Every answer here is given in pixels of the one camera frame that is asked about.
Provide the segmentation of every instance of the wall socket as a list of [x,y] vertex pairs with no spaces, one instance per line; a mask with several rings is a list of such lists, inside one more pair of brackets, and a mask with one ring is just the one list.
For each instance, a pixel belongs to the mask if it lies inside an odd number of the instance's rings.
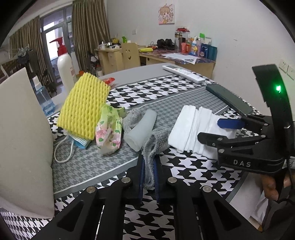
[[290,66],[288,67],[287,74],[289,75],[290,78],[295,80],[295,70],[293,68],[291,68]]
[[283,59],[281,59],[278,67],[287,73],[289,65]]

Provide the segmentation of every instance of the finger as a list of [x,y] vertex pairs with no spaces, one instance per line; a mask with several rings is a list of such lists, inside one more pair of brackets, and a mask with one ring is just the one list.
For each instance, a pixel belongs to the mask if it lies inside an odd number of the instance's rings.
[[276,188],[276,181],[273,177],[267,175],[260,175],[262,180],[263,188],[274,190]]
[[276,181],[273,177],[261,175],[264,195],[271,200],[278,200],[278,191],[276,190]]
[[[295,179],[295,172],[292,171],[293,179]],[[291,179],[290,174],[286,173],[285,179],[284,179],[284,188],[291,186]]]
[[277,201],[278,200],[278,191],[275,189],[273,189],[273,190],[264,189],[264,196],[267,199]]
[[291,179],[290,175],[286,174],[285,179],[284,179],[284,188],[291,186]]

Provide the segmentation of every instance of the metal rivet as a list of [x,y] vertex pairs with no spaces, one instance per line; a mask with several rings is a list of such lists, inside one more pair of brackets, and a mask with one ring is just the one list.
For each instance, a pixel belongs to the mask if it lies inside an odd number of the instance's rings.
[[204,192],[211,192],[212,191],[212,188],[210,186],[204,186],[203,187],[203,191]]
[[176,181],[177,181],[177,178],[175,178],[175,177],[168,178],[168,182],[170,182],[170,183],[176,183]]
[[131,179],[129,177],[124,177],[121,180],[123,183],[129,183],[131,181]]
[[93,193],[93,192],[95,192],[95,190],[96,190],[96,187],[94,187],[94,186],[90,186],[90,187],[88,187],[88,188],[86,189],[86,191],[87,191],[88,193]]

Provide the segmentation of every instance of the white remote control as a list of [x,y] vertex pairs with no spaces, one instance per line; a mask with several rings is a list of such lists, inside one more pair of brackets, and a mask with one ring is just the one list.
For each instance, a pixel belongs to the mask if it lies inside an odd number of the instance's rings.
[[173,66],[173,65],[164,65],[163,69],[172,73],[175,73],[177,75],[180,75],[192,82],[195,83],[202,83],[205,81],[205,79],[201,76],[199,76],[198,74],[196,74],[195,72],[191,72],[189,70],[186,69],[182,69],[179,68],[177,66]]

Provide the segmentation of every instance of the glass jar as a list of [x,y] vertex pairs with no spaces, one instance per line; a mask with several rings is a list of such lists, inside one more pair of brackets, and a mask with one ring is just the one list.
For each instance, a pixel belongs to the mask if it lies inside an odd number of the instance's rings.
[[175,52],[180,53],[181,52],[181,44],[182,44],[182,31],[176,31],[175,32]]

